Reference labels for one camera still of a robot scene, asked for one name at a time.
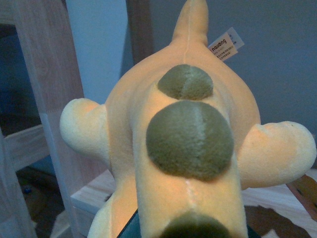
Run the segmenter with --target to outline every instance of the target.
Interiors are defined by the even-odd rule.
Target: dark blue fabric
[[[261,238],[255,231],[248,226],[249,238]],[[141,238],[140,219],[138,210],[133,214],[127,225],[123,228],[118,238]]]

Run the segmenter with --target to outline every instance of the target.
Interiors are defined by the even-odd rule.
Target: green felt patch
[[[158,89],[175,99],[201,100],[212,95],[213,82],[202,69],[180,64],[163,76]]]
[[[159,238],[231,238],[218,220],[187,212],[171,221]]]
[[[234,143],[217,109],[185,100],[152,118],[146,146],[149,158],[164,173],[208,181],[228,167]]]

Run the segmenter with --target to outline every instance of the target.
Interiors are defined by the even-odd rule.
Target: fabric tag
[[[230,27],[230,29],[227,30],[227,33],[229,34],[230,39],[236,49],[239,49],[241,46],[244,46],[244,42],[241,40],[240,36],[235,31],[235,29],[233,29],[233,27]]]
[[[237,32],[231,27],[217,40],[208,46],[208,49],[218,57],[218,59],[225,61],[231,56],[238,53],[237,49],[244,45]]]
[[[222,61],[238,53],[227,32],[215,40],[208,49]]]

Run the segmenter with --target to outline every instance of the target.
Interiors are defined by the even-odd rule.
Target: wooden chair leg
[[[36,238],[30,214],[0,129],[0,238]]]

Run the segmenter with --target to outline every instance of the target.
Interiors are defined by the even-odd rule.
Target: yellow plush dinosaur
[[[260,125],[253,94],[207,48],[205,0],[187,0],[169,46],[129,70],[104,105],[71,101],[60,130],[102,159],[116,191],[89,238],[115,238],[139,209],[144,238],[246,238],[241,190],[287,183],[314,163],[294,122]]]

